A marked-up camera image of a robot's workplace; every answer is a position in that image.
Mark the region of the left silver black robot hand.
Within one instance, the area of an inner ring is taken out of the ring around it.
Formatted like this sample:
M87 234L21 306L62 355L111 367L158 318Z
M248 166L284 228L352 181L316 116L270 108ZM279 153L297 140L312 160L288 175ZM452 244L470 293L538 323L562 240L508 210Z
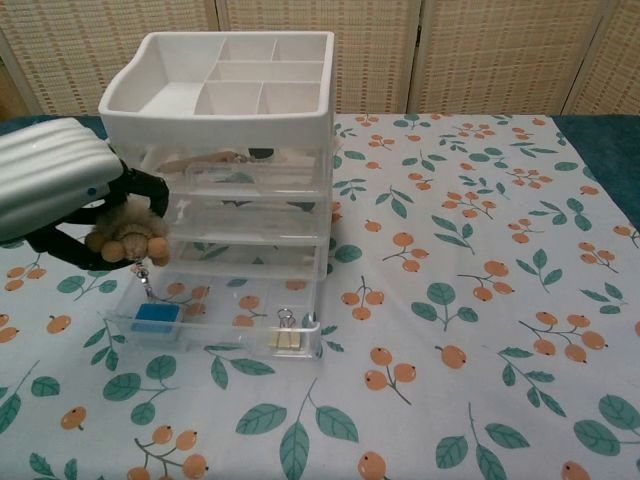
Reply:
M83 270L170 260L165 181L128 166L73 118L1 138L1 242L26 241Z

